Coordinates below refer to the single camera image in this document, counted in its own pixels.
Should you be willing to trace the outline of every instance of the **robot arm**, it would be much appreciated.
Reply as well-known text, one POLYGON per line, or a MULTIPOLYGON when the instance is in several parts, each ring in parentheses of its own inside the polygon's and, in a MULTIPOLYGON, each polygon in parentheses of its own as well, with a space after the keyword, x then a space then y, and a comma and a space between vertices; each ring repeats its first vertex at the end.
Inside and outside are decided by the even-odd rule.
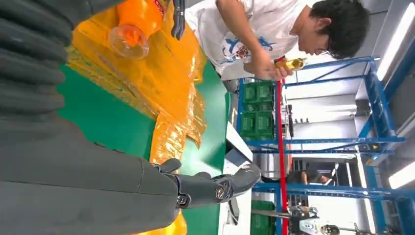
POLYGON ((168 226, 179 208, 225 202, 259 179, 253 165, 239 176, 174 175, 87 141, 57 115, 71 31, 119 2, 0 1, 0 234, 140 233, 168 226))

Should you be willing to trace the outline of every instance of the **yellow oil bottle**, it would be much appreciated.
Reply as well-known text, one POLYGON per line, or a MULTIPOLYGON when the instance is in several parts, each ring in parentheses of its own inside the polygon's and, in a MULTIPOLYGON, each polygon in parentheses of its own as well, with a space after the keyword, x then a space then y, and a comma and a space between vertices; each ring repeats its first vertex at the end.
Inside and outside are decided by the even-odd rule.
POLYGON ((293 60, 286 60, 286 61, 278 61, 275 64, 276 68, 286 67, 290 70, 300 70, 307 64, 306 58, 297 58, 293 60))

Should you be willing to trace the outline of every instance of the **black shirt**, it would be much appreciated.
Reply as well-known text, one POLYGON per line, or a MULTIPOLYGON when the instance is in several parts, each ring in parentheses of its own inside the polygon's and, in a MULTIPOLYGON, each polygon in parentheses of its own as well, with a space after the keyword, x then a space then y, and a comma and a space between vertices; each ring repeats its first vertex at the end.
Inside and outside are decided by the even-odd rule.
MULTIPOLYGON (((287 184, 302 184, 301 174, 305 172, 307 174, 308 183, 319 183, 322 175, 320 172, 314 169, 307 170, 295 170, 291 171, 285 178, 287 184)), ((279 183, 279 180, 270 179, 268 177, 262 176, 262 181, 265 183, 279 183)))

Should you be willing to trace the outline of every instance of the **green workbench surface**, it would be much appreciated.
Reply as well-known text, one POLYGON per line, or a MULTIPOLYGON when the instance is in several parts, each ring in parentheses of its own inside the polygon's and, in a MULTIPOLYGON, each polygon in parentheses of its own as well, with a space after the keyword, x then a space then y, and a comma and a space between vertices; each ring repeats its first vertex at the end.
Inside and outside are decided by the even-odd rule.
MULTIPOLYGON (((155 121, 70 68, 62 70, 67 79, 58 91, 65 96, 66 106, 60 115, 75 122, 90 141, 148 159, 155 121)), ((181 173, 206 171, 215 176, 223 170, 230 96, 210 64, 206 65, 204 81, 197 89, 206 101, 207 129, 200 149, 186 141, 181 173)), ((188 235, 218 233, 219 205, 185 210, 184 216, 188 235)))

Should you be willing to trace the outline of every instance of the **person in background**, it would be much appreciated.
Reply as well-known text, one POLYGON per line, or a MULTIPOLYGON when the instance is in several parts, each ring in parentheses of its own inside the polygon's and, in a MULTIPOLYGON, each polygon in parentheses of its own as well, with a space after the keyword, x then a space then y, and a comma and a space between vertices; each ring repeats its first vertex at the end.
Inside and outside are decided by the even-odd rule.
POLYGON ((369 12, 359 0, 204 0, 186 9, 187 24, 206 56, 222 74, 243 60, 260 79, 280 80, 292 71, 273 60, 297 43, 311 55, 352 57, 369 29, 369 12))
MULTIPOLYGON (((261 180, 264 183, 279 183, 280 179, 271 179, 265 176, 261 176, 261 180)), ((308 168, 307 170, 295 170, 291 171, 287 177, 285 177, 285 182, 287 184, 304 184, 309 183, 319 183, 325 184, 330 180, 330 178, 323 176, 320 172, 314 169, 308 168)))

